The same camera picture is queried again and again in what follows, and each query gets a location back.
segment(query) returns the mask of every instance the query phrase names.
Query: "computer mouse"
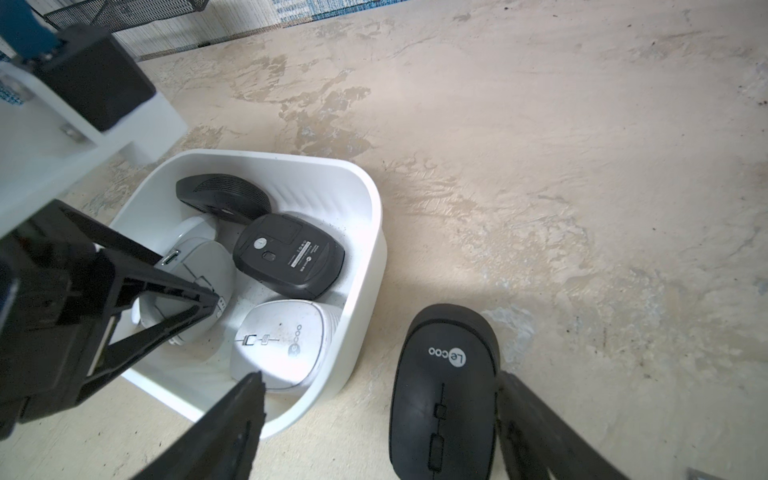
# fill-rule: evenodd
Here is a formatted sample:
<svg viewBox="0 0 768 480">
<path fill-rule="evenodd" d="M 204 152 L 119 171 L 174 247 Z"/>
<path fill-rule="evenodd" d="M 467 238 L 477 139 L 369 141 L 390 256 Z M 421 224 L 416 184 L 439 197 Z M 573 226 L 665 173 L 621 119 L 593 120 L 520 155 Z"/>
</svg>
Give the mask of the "computer mouse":
<svg viewBox="0 0 768 480">
<path fill-rule="evenodd" d="M 389 416 L 389 460 L 402 480 L 490 476 L 498 369 L 498 341 L 480 314 L 445 303 L 416 315 Z"/>
<path fill-rule="evenodd" d="M 252 309 L 237 329 L 230 374 L 261 372 L 267 392 L 303 394 L 323 367 L 342 310 L 309 300 L 275 300 Z"/>
<path fill-rule="evenodd" d="M 239 271 L 280 295 L 314 300 L 339 278 L 344 249 L 309 222 L 266 214 L 245 227 L 232 258 Z"/>
<path fill-rule="evenodd" d="M 247 225 L 272 211 L 264 190 L 227 174 L 185 177 L 176 182 L 176 198 L 221 220 Z"/>
<path fill-rule="evenodd" d="M 236 270 L 232 256 L 221 243 L 207 238 L 193 237 L 174 245 L 154 267 L 172 273 L 187 282 L 211 289 L 219 296 L 213 314 L 171 337 L 168 342 L 183 345 L 200 338 L 221 318 L 235 290 Z M 185 311 L 189 308 L 189 304 L 181 300 L 147 295 L 140 296 L 134 303 L 134 308 L 138 310 L 137 316 L 141 325 L 144 328 L 151 328 Z"/>
</svg>

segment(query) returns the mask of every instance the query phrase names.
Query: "mesh basket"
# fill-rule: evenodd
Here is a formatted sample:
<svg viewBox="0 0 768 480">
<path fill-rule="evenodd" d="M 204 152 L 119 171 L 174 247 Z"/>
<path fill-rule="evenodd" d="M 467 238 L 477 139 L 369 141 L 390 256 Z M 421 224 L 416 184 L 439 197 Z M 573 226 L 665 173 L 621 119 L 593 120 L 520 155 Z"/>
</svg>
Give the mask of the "mesh basket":
<svg viewBox="0 0 768 480">
<path fill-rule="evenodd" d="M 98 25 L 111 32 L 146 25 L 192 12 L 202 12 L 208 0 L 85 0 L 43 15 L 59 30 L 76 23 Z"/>
</svg>

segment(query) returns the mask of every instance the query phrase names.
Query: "white plastic bin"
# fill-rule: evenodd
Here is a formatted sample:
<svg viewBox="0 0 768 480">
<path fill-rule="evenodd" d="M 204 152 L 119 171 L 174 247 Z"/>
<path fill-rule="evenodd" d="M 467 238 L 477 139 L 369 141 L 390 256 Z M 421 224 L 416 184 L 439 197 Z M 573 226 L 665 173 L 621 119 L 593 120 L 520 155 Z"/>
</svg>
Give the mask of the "white plastic bin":
<svg viewBox="0 0 768 480">
<path fill-rule="evenodd" d="M 199 214 L 176 198 L 176 181 L 212 173 L 237 175 L 253 182 L 270 195 L 273 211 L 318 224 L 346 251 L 339 279 L 317 299 L 343 309 L 326 361 L 302 396 L 267 394 L 266 423 L 261 432 L 264 439 L 291 426 L 317 400 L 333 397 L 352 373 L 386 263 L 381 199 L 368 174 L 350 162 L 192 150 L 176 155 L 153 171 L 115 217 L 112 228 L 157 251 L 164 236 L 183 220 Z M 217 239 L 231 251 L 244 226 L 220 223 Z M 184 346 L 162 345 L 123 376 L 196 422 L 235 385 L 230 377 L 230 354 L 245 315 L 259 303 L 280 298 L 238 272 L 233 299 L 211 330 Z M 113 341 L 133 328 L 130 320 L 123 318 Z"/>
</svg>

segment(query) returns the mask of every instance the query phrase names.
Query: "stained floor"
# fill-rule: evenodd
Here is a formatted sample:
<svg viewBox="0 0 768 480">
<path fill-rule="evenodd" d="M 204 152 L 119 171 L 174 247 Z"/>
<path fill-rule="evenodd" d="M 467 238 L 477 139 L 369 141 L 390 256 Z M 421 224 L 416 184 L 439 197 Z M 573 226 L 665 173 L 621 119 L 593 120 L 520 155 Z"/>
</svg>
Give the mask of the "stained floor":
<svg viewBox="0 0 768 480">
<path fill-rule="evenodd" d="M 253 478 L 395 478 L 399 349 L 444 301 L 631 478 L 765 478 L 768 3 L 411 0 L 141 66 L 190 125 L 176 152 L 340 158 L 382 195 L 355 372 Z M 149 170 L 65 199 L 109 221 Z M 18 427 L 0 477 L 128 478 L 188 426 L 119 379 Z"/>
</svg>

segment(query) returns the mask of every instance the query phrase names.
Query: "mouse button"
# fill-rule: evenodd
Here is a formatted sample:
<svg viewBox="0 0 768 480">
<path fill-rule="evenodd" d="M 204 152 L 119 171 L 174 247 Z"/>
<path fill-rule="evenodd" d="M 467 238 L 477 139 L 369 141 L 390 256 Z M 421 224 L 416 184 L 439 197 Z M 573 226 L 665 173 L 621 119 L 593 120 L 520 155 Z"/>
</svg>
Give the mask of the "mouse button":
<svg viewBox="0 0 768 480">
<path fill-rule="evenodd" d="M 429 440 L 429 460 L 427 461 L 427 468 L 433 472 L 440 472 L 442 470 L 443 444 L 443 437 L 433 433 Z"/>
<path fill-rule="evenodd" d="M 493 458 L 495 426 L 495 375 L 493 360 L 474 335 L 455 337 L 455 347 L 466 354 L 464 366 L 452 369 L 445 382 L 440 422 L 444 438 L 442 472 L 435 478 L 485 479 Z"/>
<path fill-rule="evenodd" d="M 392 467 L 400 478 L 432 478 L 429 443 L 438 431 L 433 415 L 442 382 L 435 379 L 422 342 L 409 338 L 403 347 L 392 396 L 389 447 Z"/>
<path fill-rule="evenodd" d="M 260 230 L 268 233 L 277 241 L 290 245 L 301 228 L 300 223 L 289 220 L 282 215 L 268 215 L 261 224 Z"/>
</svg>

